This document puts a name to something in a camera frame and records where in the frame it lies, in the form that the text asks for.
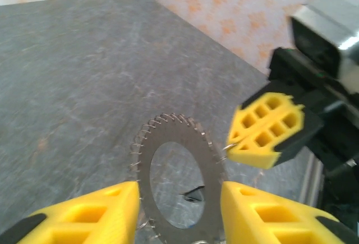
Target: gray table surface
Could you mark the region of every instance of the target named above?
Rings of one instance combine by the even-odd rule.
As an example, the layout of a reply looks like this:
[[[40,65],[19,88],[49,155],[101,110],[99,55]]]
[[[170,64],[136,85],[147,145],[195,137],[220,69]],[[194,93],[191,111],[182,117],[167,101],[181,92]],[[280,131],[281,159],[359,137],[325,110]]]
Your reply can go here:
[[[201,122],[220,146],[235,107],[265,76],[154,0],[52,0],[0,7],[0,231],[36,209],[128,178],[129,145],[161,112]],[[264,172],[227,162],[229,179],[297,199],[308,162]],[[151,172],[166,218],[186,227],[200,185],[173,144]],[[151,242],[143,229],[136,243]]]

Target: yellow foam pad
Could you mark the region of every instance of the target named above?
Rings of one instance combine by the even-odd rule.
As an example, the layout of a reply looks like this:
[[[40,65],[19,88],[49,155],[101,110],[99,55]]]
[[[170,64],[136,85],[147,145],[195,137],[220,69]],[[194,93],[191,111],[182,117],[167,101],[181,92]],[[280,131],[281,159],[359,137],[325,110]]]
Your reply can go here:
[[[133,244],[140,197],[124,182],[36,211],[48,217],[19,244]]]
[[[274,147],[303,129],[303,105],[282,93],[265,93],[233,115],[227,144],[227,157],[253,167],[271,168],[280,153]]]
[[[227,244],[343,244],[316,216],[325,211],[237,183],[224,182],[221,211]]]

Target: hole in washer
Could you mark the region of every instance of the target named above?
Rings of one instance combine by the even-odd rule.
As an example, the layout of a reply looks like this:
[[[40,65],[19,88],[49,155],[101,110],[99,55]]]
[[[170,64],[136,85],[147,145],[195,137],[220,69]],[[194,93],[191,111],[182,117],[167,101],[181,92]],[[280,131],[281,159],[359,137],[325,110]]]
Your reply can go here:
[[[204,202],[188,202],[180,195],[204,185],[197,162],[185,147],[175,142],[160,146],[151,162],[150,178],[157,208],[171,225],[185,229],[199,221]]]

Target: metal ring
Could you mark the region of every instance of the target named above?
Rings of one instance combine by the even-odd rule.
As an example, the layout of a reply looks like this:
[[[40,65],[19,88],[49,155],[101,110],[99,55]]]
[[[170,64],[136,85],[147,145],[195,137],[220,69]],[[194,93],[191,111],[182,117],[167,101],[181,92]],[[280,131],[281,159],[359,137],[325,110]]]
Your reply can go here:
[[[167,120],[167,119],[162,118],[161,116],[156,116],[156,117],[154,117],[154,119],[161,119],[162,121],[168,122],[168,120]]]
[[[140,162],[132,163],[132,164],[130,164],[130,167],[134,167],[134,166],[136,166],[138,164],[140,164]]]
[[[147,137],[137,135],[137,136],[134,137],[134,143],[138,143],[138,139],[140,140],[139,142],[142,142],[142,140],[146,140]]]
[[[193,118],[191,118],[191,117],[187,118],[187,120],[190,123],[190,125],[195,129],[195,131],[197,132],[198,129],[197,129],[195,120]]]
[[[181,123],[176,119],[173,122],[163,123],[147,136],[147,140],[142,142],[143,146],[139,150],[142,152],[142,155],[138,157],[141,170],[137,176],[141,180],[139,187],[141,197],[144,198],[141,204],[146,217],[156,221],[154,231],[164,243],[183,244],[206,241],[208,244],[214,244],[220,236],[224,235],[220,212],[220,192],[222,182],[227,179],[227,175],[222,163],[213,162],[213,159],[216,161],[220,159],[217,149],[214,146],[210,148],[208,142],[203,141],[203,136],[198,133],[197,126],[192,123],[195,122],[193,120],[190,122],[193,129],[188,128],[186,122]],[[192,154],[206,186],[206,204],[202,216],[195,225],[187,229],[171,225],[162,216],[153,198],[150,185],[152,158],[161,145],[171,141],[183,145]]]
[[[206,141],[208,143],[208,146],[212,149],[213,148],[213,142],[211,141],[211,138],[209,137],[209,134],[206,133],[205,135]]]
[[[143,132],[143,133],[151,133],[150,131],[148,131],[148,130],[140,130],[140,132]]]
[[[170,118],[170,119],[172,119],[172,120],[174,121],[174,118],[171,117],[170,115],[166,114],[166,113],[161,113],[160,116],[161,116],[162,118],[164,118],[164,116],[166,116],[166,117],[168,117],[168,118]]]
[[[147,126],[147,127],[151,127],[151,128],[156,128],[154,125],[149,125],[149,124],[146,124],[146,125],[142,125],[143,127],[144,126]]]
[[[207,140],[206,133],[205,133],[202,125],[200,123],[196,123],[196,127],[197,127],[197,130],[199,131],[199,133],[201,134],[203,140]]]
[[[150,226],[151,228],[155,228],[155,226],[153,225],[153,224],[155,223],[155,220],[149,218],[148,221],[149,221],[149,226]]]
[[[161,234],[157,234],[155,236],[152,236],[149,238],[149,241],[155,240],[156,238],[159,238],[161,236]]]
[[[227,156],[219,158],[219,161],[217,163],[223,162],[224,160],[226,160],[226,158],[227,158]]]
[[[142,147],[143,145],[140,143],[132,143],[131,146]]]
[[[187,118],[183,115],[183,114],[179,114],[178,117],[186,123],[187,126],[191,126],[190,123],[188,122]]]
[[[149,222],[150,222],[150,220],[147,219],[143,224],[141,224],[140,226],[138,226],[138,227],[136,228],[136,230],[140,230],[140,229],[144,228]]]
[[[160,122],[155,121],[154,119],[150,119],[150,120],[148,121],[148,124],[149,124],[149,125],[151,125],[151,123],[150,123],[150,122],[157,123],[158,125],[160,125],[160,124],[161,124]]]
[[[238,145],[238,143],[232,143],[232,144],[225,146],[222,150],[229,150],[237,145]]]
[[[138,144],[138,143],[132,143],[131,146],[130,146],[130,150],[132,153],[137,153],[138,151],[136,151],[136,148],[140,147],[141,144]]]
[[[177,121],[179,121],[180,123],[182,123],[182,120],[180,120],[180,119],[177,117],[177,115],[175,115],[174,113],[172,113],[171,116],[172,116],[173,118],[175,118]]]

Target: metal washer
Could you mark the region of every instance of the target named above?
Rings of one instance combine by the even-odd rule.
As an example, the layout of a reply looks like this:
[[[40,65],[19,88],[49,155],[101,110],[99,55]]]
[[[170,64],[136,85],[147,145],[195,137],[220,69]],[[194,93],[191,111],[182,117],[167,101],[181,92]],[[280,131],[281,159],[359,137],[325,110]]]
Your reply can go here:
[[[191,244],[206,241],[209,244],[223,240],[224,229],[220,212],[222,182],[227,180],[222,160],[207,134],[192,118],[183,115],[162,114],[150,121],[149,133],[139,148],[138,179],[142,207],[158,238],[167,244]],[[191,228],[180,229],[170,224],[159,211],[150,184],[151,161],[156,150],[167,142],[184,146],[195,158],[202,174],[205,206],[199,221]]]

